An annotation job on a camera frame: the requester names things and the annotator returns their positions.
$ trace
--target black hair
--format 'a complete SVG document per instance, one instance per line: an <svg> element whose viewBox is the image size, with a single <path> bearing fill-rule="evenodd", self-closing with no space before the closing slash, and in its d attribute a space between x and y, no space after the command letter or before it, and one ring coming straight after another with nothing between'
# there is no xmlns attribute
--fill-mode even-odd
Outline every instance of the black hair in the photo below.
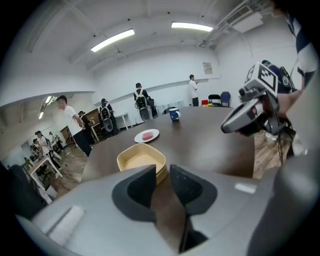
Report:
<svg viewBox="0 0 320 256"><path fill-rule="evenodd" d="M65 101L65 103L68 103L68 101L67 101L67 97L66 97L66 96L64 96L64 95L61 95L59 98L57 98L57 99L56 99L56 101L58 101L58 100L64 100L64 101Z"/></svg>

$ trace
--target pink object on plate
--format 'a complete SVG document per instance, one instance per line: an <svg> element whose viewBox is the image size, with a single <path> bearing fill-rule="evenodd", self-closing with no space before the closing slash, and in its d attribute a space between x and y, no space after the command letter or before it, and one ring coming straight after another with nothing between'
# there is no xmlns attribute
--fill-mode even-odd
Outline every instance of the pink object on plate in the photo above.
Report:
<svg viewBox="0 0 320 256"><path fill-rule="evenodd" d="M142 140L143 140L143 141L149 140L149 139L151 139L153 136L154 136L154 133L153 133L152 131L145 132L145 133L142 135Z"/></svg>

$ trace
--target mug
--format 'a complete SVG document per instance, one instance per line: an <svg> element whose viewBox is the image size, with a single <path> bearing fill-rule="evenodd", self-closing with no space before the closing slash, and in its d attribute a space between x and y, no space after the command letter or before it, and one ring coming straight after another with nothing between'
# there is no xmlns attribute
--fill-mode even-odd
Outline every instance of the mug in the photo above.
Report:
<svg viewBox="0 0 320 256"><path fill-rule="evenodd" d="M172 121L178 121L179 118L181 117L181 114L179 112L179 108L177 108L177 107L169 109L169 114L170 114Z"/></svg>

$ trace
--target yellow object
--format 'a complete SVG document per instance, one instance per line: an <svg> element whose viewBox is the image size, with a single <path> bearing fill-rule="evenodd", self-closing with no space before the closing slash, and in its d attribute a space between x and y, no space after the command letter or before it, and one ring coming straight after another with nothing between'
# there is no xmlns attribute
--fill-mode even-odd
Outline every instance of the yellow object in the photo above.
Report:
<svg viewBox="0 0 320 256"><path fill-rule="evenodd" d="M155 165L156 184L167 176L166 157L154 147L138 143L121 152L117 159L120 171L141 166Z"/></svg>

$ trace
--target white t-shirt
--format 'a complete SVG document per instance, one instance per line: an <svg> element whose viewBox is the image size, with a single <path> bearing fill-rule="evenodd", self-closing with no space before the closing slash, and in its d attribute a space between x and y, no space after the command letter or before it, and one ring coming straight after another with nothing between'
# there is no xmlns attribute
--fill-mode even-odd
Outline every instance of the white t-shirt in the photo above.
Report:
<svg viewBox="0 0 320 256"><path fill-rule="evenodd" d="M48 154L50 151L50 145L47 143L46 138L42 136L41 138L37 138L37 140L39 142L39 147L42 148L43 154L44 155Z"/></svg>
<svg viewBox="0 0 320 256"><path fill-rule="evenodd" d="M64 109L64 114L66 116L66 123L72 136L82 131L82 128L78 124L77 120L73 118L73 116L77 113L72 106L66 106Z"/></svg>
<svg viewBox="0 0 320 256"><path fill-rule="evenodd" d="M197 98L198 97L198 93L197 93L197 84L195 81L190 80L189 81L189 86L190 86L190 90L191 90L191 98Z"/></svg>

